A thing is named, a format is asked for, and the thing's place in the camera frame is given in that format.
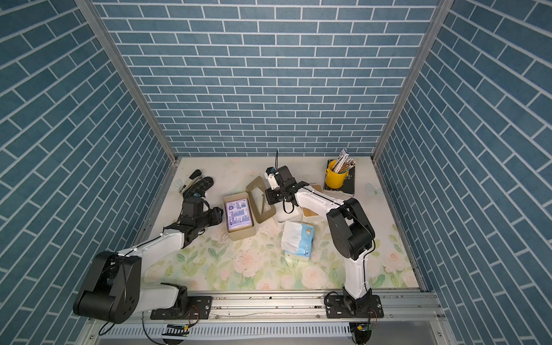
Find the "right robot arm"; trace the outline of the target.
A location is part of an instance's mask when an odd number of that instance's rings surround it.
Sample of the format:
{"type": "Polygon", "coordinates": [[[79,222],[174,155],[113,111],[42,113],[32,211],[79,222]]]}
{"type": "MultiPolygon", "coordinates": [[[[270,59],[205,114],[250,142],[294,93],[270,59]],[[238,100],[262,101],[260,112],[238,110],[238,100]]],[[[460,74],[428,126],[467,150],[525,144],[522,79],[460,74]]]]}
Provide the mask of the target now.
{"type": "Polygon", "coordinates": [[[384,316],[381,302],[367,279],[365,261],[375,250],[375,230],[360,202],[332,198],[306,182],[297,182],[288,167],[267,168],[270,187],[265,191],[268,204],[290,203],[326,217],[333,245],[344,258],[345,283],[342,292],[326,295],[329,318],[375,319],[384,316]]]}

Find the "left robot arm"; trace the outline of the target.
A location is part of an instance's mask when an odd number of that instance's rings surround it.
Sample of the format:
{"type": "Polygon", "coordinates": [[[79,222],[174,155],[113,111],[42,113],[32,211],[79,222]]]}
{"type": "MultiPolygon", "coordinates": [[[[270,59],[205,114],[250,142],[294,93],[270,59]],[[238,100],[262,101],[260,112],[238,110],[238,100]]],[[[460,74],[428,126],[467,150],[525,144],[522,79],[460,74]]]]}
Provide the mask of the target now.
{"type": "Polygon", "coordinates": [[[221,224],[224,211],[201,197],[185,198],[177,221],[155,238],[118,252],[94,257],[73,303],[73,313],[121,324],[134,313],[152,312],[154,319],[181,319],[191,314],[188,289],[161,283],[142,286],[142,275],[165,256],[182,250],[205,229],[221,224]]]}

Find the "purple tissue paper pack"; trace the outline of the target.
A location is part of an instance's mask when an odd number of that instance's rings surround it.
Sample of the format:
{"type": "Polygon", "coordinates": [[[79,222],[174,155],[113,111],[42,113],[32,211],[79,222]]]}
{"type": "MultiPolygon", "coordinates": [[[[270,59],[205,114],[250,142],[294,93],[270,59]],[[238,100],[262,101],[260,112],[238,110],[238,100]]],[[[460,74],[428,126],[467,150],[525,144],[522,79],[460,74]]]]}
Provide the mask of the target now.
{"type": "Polygon", "coordinates": [[[254,225],[247,198],[224,202],[227,226],[230,232],[251,228],[254,225]]]}

